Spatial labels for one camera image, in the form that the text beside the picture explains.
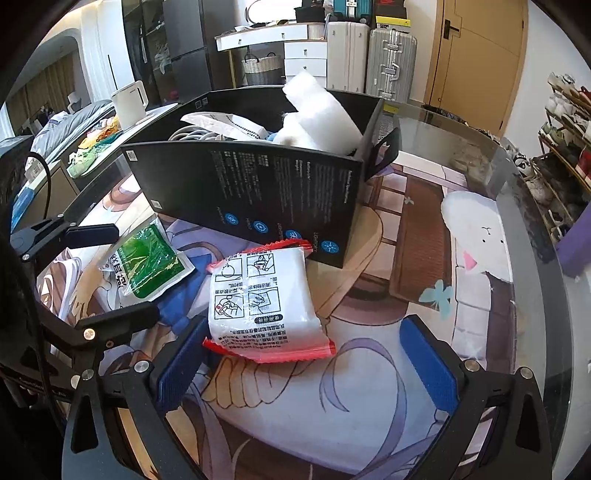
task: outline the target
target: glass cabinet door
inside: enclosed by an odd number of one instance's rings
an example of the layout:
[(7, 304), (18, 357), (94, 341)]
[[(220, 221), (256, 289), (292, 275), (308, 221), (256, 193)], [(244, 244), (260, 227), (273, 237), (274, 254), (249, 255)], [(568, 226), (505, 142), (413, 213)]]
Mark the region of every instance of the glass cabinet door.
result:
[(131, 69), (134, 78), (142, 80), (148, 95), (148, 109), (162, 105), (158, 83), (146, 40), (148, 32), (141, 0), (122, 0), (123, 25)]
[(149, 52), (149, 62), (162, 104), (178, 100), (177, 83), (173, 74), (173, 64), (168, 49), (163, 0), (142, 0), (145, 43)]

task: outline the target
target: glass table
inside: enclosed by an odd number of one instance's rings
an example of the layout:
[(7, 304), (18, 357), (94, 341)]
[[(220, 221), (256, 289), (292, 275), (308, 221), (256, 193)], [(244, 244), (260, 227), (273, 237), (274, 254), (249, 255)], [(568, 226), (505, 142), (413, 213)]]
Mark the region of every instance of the glass table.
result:
[[(223, 358), (216, 369), (201, 369), (181, 407), (167, 414), (208, 478), (404, 478), (447, 417), (400, 346), (400, 320), (410, 313), (461, 358), (499, 372), (534, 371), (553, 460), (566, 459), (565, 474), (586, 448), (572, 454), (562, 445), (573, 388), (571, 314), (556, 252), (517, 168), (466, 125), (411, 105), (396, 110), (401, 152), (368, 183), (345, 268), (307, 266), (337, 355), (272, 365)], [(82, 225), (115, 223), (121, 232), (151, 214), (122, 155), (64, 213)], [(196, 270), (173, 287), (173, 304), (159, 305), (158, 325), (105, 353), (100, 374), (153, 358), (187, 318), (206, 312), (207, 264), (253, 245), (161, 221)], [(106, 248), (64, 251), (39, 279), (43, 302), (71, 325), (120, 305), (114, 275), (99, 269)], [(129, 413), (119, 413), (144, 475), (157, 478)], [(483, 412), (463, 472), (493, 415)]]

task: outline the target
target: gray blanket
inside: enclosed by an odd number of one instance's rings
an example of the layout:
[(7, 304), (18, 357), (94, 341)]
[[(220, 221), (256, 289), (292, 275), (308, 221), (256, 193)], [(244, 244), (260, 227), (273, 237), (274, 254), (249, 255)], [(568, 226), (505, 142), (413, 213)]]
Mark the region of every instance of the gray blanket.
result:
[(79, 112), (69, 115), (57, 125), (50, 122), (33, 141), (31, 150), (39, 153), (48, 164), (59, 159), (60, 154), (79, 136), (94, 125), (105, 113), (113, 109), (110, 100), (100, 100), (85, 106)]

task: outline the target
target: door handle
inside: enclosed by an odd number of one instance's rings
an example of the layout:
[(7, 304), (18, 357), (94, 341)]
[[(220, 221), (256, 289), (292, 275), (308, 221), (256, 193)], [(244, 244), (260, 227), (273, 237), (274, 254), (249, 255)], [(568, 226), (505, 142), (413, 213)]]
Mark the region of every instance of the door handle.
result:
[(449, 20), (445, 20), (445, 23), (443, 24), (443, 38), (445, 38), (446, 40), (449, 40), (450, 30), (460, 33), (459, 28), (452, 27), (452, 23)]

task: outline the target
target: blue icon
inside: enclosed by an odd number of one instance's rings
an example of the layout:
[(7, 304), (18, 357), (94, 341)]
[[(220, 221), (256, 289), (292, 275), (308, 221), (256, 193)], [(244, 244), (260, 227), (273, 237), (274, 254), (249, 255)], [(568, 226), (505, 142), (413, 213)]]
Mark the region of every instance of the blue icon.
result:
[(339, 246), (336, 243), (331, 242), (330, 240), (324, 240), (320, 244), (320, 247), (322, 248), (322, 250), (324, 250), (328, 254), (339, 253)]
[(295, 230), (286, 230), (285, 231), (285, 238), (301, 238), (301, 235), (299, 232), (297, 232)]
[(252, 226), (259, 233), (267, 233), (269, 231), (269, 227), (267, 227), (267, 225), (265, 225), (263, 222), (260, 222), (259, 220), (253, 222)]
[(224, 218), (230, 225), (238, 225), (238, 218), (236, 217), (236, 215), (227, 213), (226, 215), (224, 215)]

